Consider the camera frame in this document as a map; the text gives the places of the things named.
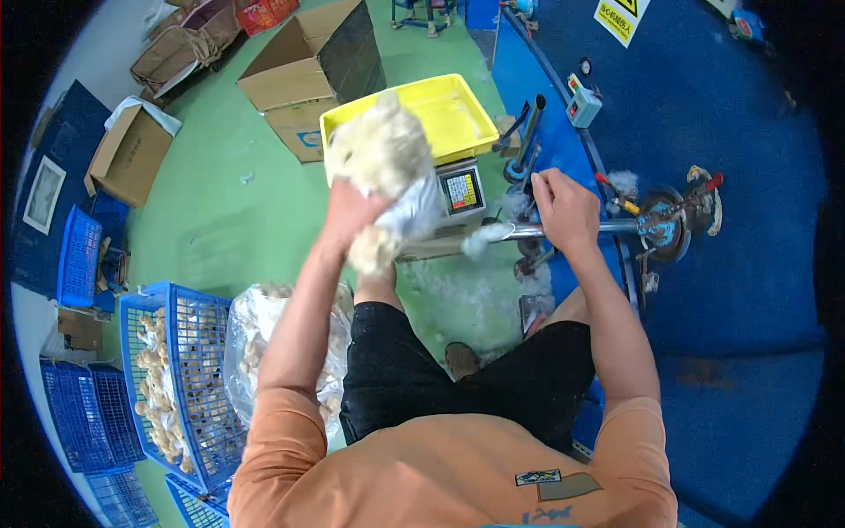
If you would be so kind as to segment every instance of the person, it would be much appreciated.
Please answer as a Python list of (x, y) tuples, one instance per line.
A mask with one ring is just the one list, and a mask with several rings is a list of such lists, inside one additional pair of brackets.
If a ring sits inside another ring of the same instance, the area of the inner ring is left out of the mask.
[[(580, 286), (480, 371), (453, 346), (453, 382), (414, 336), (395, 276), (359, 277), (341, 404), (349, 446), (326, 456), (314, 386), (336, 283), (353, 238), (389, 205), (334, 183), (263, 359), (232, 526), (676, 526), (657, 370), (598, 249), (600, 202), (557, 169), (532, 184)], [(585, 464), (566, 442), (594, 372), (606, 404)]]

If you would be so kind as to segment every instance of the open cardboard box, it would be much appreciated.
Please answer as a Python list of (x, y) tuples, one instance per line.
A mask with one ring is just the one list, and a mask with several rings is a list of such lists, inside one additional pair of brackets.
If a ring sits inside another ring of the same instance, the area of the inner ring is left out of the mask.
[(141, 105), (124, 108), (106, 132), (85, 174), (89, 196), (101, 187), (132, 207), (147, 203), (173, 137)]
[(323, 160), (320, 115), (387, 86), (367, 4), (293, 16), (237, 84), (300, 161)]

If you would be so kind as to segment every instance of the clear plastic bag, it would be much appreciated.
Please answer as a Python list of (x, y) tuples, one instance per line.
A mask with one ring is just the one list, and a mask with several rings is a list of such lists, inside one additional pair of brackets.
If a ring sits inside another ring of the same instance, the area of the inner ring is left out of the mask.
[[(261, 359), (292, 293), (292, 286), (253, 284), (235, 297), (229, 309), (223, 378), (226, 396), (247, 427), (253, 416)], [(316, 387), (319, 413), (325, 422), (329, 442), (341, 430), (339, 415), (343, 377), (346, 376), (346, 349), (352, 340), (351, 327), (352, 290), (340, 283), (331, 308), (329, 350)]]

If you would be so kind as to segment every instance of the yellow warning label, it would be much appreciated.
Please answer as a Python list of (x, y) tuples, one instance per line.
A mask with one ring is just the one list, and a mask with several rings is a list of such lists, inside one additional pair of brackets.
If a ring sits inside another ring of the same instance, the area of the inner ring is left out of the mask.
[(634, 27), (622, 14), (619, 13), (619, 11), (610, 7), (604, 0), (602, 0), (598, 4), (596, 16), (604, 23), (606, 28), (616, 34), (622, 43), (627, 46)]
[(636, 0), (616, 0), (616, 3), (622, 6), (625, 11), (634, 15), (634, 18), (637, 16), (637, 8), (636, 8)]

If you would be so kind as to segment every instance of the shirt logo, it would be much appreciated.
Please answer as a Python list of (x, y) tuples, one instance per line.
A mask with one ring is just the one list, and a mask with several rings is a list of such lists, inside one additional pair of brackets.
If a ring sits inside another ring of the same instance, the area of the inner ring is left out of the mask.
[(560, 482), (560, 470), (528, 471), (516, 475), (517, 486), (539, 482)]

